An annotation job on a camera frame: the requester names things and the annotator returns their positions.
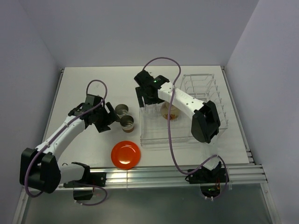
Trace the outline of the clear faceted glass tumbler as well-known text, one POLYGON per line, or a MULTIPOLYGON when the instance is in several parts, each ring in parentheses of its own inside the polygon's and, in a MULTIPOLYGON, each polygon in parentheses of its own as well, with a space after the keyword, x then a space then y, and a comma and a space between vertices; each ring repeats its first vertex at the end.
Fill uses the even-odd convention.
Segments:
POLYGON ((144 114, 149 119, 157 119, 160 116, 159 104, 145 105, 144 114))

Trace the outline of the steel cup brown base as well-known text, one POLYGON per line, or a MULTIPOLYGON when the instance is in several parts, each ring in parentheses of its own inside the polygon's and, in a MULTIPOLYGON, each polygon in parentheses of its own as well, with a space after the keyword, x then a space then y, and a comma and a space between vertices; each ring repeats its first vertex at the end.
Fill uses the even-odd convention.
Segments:
POLYGON ((120 119, 120 125, 122 130, 126 133, 130 133, 134 130, 134 119, 130 115, 125 115, 120 119))

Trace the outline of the white ceramic bowl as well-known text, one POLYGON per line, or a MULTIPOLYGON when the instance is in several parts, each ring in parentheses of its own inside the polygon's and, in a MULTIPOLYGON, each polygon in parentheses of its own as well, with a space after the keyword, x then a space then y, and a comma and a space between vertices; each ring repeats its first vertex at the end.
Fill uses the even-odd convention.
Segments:
POLYGON ((168 119, 168 116, 170 117, 170 120, 176 120, 180 116, 180 110, 175 106, 170 106, 168 102, 163 102, 160 114, 164 119, 168 119))

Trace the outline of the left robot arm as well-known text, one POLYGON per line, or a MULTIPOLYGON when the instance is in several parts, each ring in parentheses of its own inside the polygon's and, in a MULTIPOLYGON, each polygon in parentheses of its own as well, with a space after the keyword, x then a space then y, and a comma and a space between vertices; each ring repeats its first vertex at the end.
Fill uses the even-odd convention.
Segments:
POLYGON ((90 183, 90 166, 72 162, 63 167, 58 160, 72 141, 89 126, 99 133, 109 131, 110 125, 119 117, 110 102, 88 94, 85 102, 69 111, 63 124, 43 143, 26 148, 21 154, 20 184, 26 190, 33 188, 52 193, 60 185, 76 182, 79 186, 90 183))

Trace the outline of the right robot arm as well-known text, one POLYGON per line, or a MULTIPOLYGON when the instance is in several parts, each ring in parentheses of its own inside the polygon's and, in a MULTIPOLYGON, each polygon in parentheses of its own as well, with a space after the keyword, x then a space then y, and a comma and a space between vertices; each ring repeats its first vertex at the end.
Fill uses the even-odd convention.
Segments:
POLYGON ((138 84, 135 91, 140 107, 161 102, 175 106, 191 120, 191 134, 200 143, 211 144, 219 133, 221 125, 217 107, 211 100, 204 102, 175 87, 164 76, 151 76, 146 70, 140 71, 134 80, 138 84))

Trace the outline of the clear acrylic dish rack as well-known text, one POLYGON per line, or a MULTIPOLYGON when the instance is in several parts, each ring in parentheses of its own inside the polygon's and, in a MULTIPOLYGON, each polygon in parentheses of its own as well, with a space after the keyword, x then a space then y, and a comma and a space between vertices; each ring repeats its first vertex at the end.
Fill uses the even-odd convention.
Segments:
MULTIPOLYGON (((228 119, 215 74, 185 74, 182 77, 180 89, 196 99, 204 102, 211 100, 215 103, 221 122, 218 137, 228 129, 228 119)), ((169 142, 167 120, 161 115, 157 119, 147 118, 144 108, 140 108, 141 145, 167 144, 169 142)), ((191 120, 183 112, 180 112, 180 116, 176 120, 171 120, 173 144, 197 142, 191 134, 191 123, 191 120)))

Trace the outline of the orange plate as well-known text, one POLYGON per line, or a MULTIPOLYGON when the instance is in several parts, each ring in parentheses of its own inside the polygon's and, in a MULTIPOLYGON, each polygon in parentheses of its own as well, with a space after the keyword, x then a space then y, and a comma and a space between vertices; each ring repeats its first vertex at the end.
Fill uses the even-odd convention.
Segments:
POLYGON ((111 151, 111 161, 119 169, 129 170, 134 168, 140 161, 141 151, 131 141, 117 143, 111 151))

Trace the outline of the aluminium front rail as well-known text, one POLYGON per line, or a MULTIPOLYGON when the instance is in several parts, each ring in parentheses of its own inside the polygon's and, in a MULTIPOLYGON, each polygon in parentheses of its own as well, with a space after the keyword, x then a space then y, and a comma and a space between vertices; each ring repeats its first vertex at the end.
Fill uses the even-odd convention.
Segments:
MULTIPOLYGON (((267 183, 261 165, 227 166, 229 185, 267 183)), ((175 167, 141 167, 131 170, 92 168, 92 173, 106 173, 106 189, 162 188, 190 186, 185 175, 175 167)))

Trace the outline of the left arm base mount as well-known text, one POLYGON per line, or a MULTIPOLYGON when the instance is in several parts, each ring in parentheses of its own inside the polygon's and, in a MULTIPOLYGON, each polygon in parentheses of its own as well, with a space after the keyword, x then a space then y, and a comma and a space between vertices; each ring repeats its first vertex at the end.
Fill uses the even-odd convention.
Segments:
POLYGON ((108 192, 104 189, 107 179, 106 172, 92 172, 86 178, 80 181, 71 181, 63 184, 64 188, 73 188, 73 199, 75 203, 82 206, 95 206, 103 203, 108 196, 108 192), (94 196, 96 189, 103 191, 103 198, 96 203, 88 203, 94 196))

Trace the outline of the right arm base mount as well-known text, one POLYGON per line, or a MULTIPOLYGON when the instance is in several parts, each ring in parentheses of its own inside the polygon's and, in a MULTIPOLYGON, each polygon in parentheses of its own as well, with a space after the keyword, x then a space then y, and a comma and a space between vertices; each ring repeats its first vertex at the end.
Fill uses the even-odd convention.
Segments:
POLYGON ((187 175, 185 180, 189 184, 199 184, 204 199, 210 199, 212 201, 221 194, 222 190, 226 189, 229 176, 225 168, 220 167, 208 170, 203 167, 195 173, 187 175))

